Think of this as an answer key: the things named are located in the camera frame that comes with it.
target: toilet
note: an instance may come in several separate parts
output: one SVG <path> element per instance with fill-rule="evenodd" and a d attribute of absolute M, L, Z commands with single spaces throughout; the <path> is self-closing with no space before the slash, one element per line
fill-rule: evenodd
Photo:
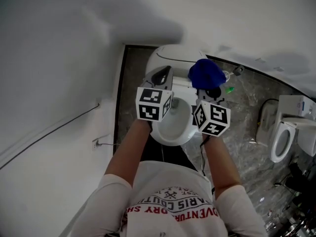
<path fill-rule="evenodd" d="M 165 45 L 150 56 L 146 73 L 162 66 L 173 68 L 171 108 L 162 122 L 153 122 L 151 136 L 166 146 L 179 146 L 189 141 L 198 132 L 192 115 L 196 107 L 197 90 L 188 79 L 190 68 L 206 55 L 199 50 L 183 45 Z"/>
<path fill-rule="evenodd" d="M 286 157 L 296 130 L 312 138 L 306 141 L 305 147 L 309 144 L 314 147 L 316 122 L 304 115 L 304 108 L 311 106 L 309 103 L 311 100 L 305 96 L 281 95 L 278 105 L 264 104 L 256 141 L 268 147 L 270 159 L 273 162 L 280 162 Z"/>

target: marble floor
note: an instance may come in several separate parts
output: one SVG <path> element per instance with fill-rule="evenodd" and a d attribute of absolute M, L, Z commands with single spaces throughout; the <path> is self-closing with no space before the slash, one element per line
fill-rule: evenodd
<path fill-rule="evenodd" d="M 123 84 L 118 119 L 118 142 L 123 139 L 132 122 L 136 119 L 135 97 L 137 87 L 145 75 L 146 63 L 153 49 L 129 48 L 124 68 Z M 235 66 L 224 62 L 217 65 L 228 72 Z M 302 170 L 308 168 L 312 158 L 304 153 L 297 143 L 293 143 L 291 152 L 279 163 L 269 159 L 267 148 L 255 143 L 258 112 L 266 99 L 277 98 L 279 95 L 299 94 L 296 90 L 259 73 L 245 70 L 241 76 L 231 76 L 225 87 L 234 87 L 234 91 L 225 96 L 228 108 L 231 109 L 231 126 L 223 134 L 223 139 L 237 165 L 245 189 L 256 209 L 268 225 L 278 223 L 285 213 L 282 212 L 292 196 L 289 190 L 274 182 L 279 182 L 288 173 L 291 156 L 299 156 Z M 201 170 L 199 145 L 201 136 L 194 136 L 182 147 L 197 170 Z M 211 180 L 208 164 L 204 170 Z"/>

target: blue cloth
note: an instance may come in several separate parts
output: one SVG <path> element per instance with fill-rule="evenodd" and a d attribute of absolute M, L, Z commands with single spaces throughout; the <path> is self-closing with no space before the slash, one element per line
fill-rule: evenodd
<path fill-rule="evenodd" d="M 197 89 L 214 89 L 226 82 L 223 71 L 211 60 L 198 60 L 189 70 L 189 79 Z"/>

